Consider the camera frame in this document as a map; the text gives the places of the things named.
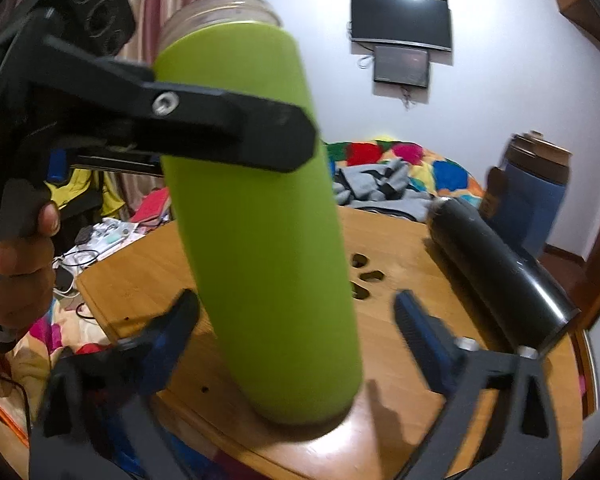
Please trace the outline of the person's left hand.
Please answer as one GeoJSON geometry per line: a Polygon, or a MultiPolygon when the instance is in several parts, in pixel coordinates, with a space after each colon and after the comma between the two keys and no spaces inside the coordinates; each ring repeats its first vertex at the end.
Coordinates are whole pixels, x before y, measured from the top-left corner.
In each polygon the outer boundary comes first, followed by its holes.
{"type": "Polygon", "coordinates": [[[54,202],[38,213],[38,232],[0,242],[0,325],[21,337],[48,310],[53,298],[52,237],[60,227],[54,202]]]}

